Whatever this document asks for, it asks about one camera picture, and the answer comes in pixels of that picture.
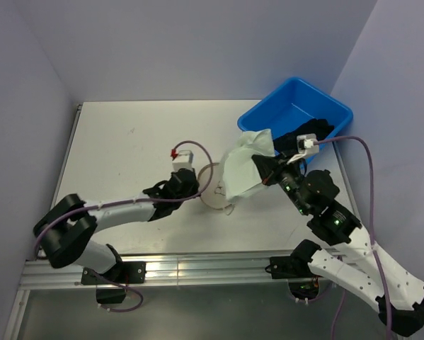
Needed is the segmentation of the pale mint bra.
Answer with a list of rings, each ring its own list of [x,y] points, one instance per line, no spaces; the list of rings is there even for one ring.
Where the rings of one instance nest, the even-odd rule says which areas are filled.
[[[270,129],[242,132],[234,146],[224,153],[219,171],[226,200],[231,204],[250,198],[267,188],[262,184],[252,160],[254,155],[275,156]]]

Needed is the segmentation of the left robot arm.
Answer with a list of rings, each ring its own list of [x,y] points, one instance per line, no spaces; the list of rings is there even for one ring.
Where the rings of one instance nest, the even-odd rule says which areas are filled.
[[[114,283],[125,274],[124,262],[113,246],[98,244],[92,236],[111,227],[168,217],[183,202],[197,197],[198,189],[195,171],[179,169],[169,180],[127,200],[94,205],[69,194],[34,226],[35,250],[42,249],[53,268],[77,264]]]

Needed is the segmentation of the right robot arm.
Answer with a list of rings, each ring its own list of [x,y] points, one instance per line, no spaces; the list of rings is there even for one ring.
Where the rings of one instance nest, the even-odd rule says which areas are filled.
[[[279,185],[307,226],[321,241],[343,254],[339,261],[317,243],[305,239],[279,263],[270,260],[273,278],[293,270],[299,276],[321,276],[366,302],[383,324],[400,336],[411,336],[424,326],[424,281],[416,278],[378,243],[372,243],[366,227],[336,196],[337,187],[328,170],[301,171],[301,161],[254,155],[262,183]]]

